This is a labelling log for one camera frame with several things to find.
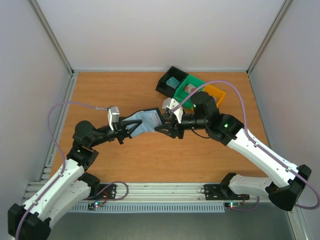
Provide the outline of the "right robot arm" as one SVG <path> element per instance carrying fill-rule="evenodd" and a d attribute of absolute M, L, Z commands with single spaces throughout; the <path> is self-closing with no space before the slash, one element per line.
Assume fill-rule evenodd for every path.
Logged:
<path fill-rule="evenodd" d="M 252 195 L 268 198 L 281 210 L 293 209 L 311 175 L 308 166 L 290 163 L 269 149 L 237 118 L 220 113 L 214 98 L 206 92 L 191 96 L 192 113 L 178 110 L 178 115 L 174 115 L 170 111 L 177 103 L 172 98 L 169 102 L 166 112 L 161 116 L 164 123 L 155 127 L 157 132 L 173 139 L 182 139 L 186 130 L 205 130 L 210 139 L 237 151 L 267 175 L 249 177 L 228 173 L 220 182 L 220 193 L 224 199 L 229 200 L 235 195 Z"/>

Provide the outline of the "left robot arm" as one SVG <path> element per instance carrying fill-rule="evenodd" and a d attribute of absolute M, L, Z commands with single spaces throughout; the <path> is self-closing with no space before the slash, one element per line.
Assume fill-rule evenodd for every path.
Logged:
<path fill-rule="evenodd" d="M 52 178 L 23 204 L 13 204 L 7 212 L 8 234 L 17 240 L 46 240 L 56 223 L 78 202 L 96 199 L 100 179 L 87 173 L 98 152 L 93 148 L 105 142 L 132 138 L 142 120 L 120 120 L 100 128 L 89 121 L 79 122 L 66 159 Z"/>

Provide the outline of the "teal card stack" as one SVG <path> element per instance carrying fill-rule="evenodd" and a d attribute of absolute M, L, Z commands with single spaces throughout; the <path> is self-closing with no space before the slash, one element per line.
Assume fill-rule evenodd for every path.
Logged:
<path fill-rule="evenodd" d="M 181 82 L 173 76 L 170 77 L 165 83 L 172 89 L 176 89 L 181 84 Z"/>

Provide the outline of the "green plastic bin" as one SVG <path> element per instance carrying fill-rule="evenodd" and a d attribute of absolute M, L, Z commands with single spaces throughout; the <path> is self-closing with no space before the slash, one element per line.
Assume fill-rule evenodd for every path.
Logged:
<path fill-rule="evenodd" d="M 173 98 L 181 103 L 192 91 L 205 82 L 193 75 L 188 75 L 185 80 L 176 88 Z"/>

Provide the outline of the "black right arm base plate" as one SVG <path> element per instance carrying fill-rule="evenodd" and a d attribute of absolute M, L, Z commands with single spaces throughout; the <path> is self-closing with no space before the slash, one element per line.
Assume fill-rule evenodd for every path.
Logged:
<path fill-rule="evenodd" d="M 235 194 L 228 187 L 221 187 L 220 184 L 205 184 L 200 192 L 205 195 L 206 201 L 240 201 L 250 199 L 248 194 Z"/>

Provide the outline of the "yellow plastic bin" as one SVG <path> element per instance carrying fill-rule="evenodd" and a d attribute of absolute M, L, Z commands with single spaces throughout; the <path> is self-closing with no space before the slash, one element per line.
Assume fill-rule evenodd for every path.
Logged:
<path fill-rule="evenodd" d="M 206 85 L 202 91 L 208 93 L 210 96 L 212 96 L 214 98 L 217 107 L 219 107 L 221 105 L 221 103 L 224 101 L 225 96 L 226 96 L 225 91 L 223 91 L 223 90 L 221 90 L 211 84 Z"/>

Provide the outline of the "aluminium front rail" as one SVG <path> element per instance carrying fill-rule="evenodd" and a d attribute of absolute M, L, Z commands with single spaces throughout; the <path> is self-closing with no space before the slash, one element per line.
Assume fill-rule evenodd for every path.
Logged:
<path fill-rule="evenodd" d="M 128 183 L 128 189 L 122 183 L 116 184 L 115 199 L 120 198 L 128 192 L 124 202 L 132 203 L 161 203 L 161 202 L 255 202 L 257 197 L 249 195 L 249 200 L 206 200 L 205 195 L 201 193 L 201 188 L 206 184 L 218 183 L 168 183 L 168 182 L 145 182 L 145 183 Z"/>

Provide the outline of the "red patterned card stack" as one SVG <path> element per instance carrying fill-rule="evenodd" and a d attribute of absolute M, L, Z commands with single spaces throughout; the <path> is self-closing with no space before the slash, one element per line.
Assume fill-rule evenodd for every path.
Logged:
<path fill-rule="evenodd" d="M 184 91 L 187 93 L 191 93 L 196 89 L 196 87 L 193 84 L 188 84 L 184 87 Z"/>

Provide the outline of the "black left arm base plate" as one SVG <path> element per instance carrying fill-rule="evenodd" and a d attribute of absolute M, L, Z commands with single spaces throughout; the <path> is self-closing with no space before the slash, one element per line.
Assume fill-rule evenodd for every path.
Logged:
<path fill-rule="evenodd" d="M 85 200 L 92 200 L 92 201 L 101 201 L 104 199 L 113 200 L 116 198 L 117 193 L 117 185 L 111 184 L 107 187 L 108 184 L 100 184 L 96 193 L 98 195 L 90 195 Z"/>

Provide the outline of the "black plastic bin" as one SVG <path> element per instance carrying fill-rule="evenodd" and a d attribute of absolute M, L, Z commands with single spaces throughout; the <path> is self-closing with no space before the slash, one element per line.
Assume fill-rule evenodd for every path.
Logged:
<path fill-rule="evenodd" d="M 175 66 L 171 66 L 169 70 L 159 79 L 155 90 L 168 98 L 173 98 L 176 90 L 187 78 L 189 74 Z"/>

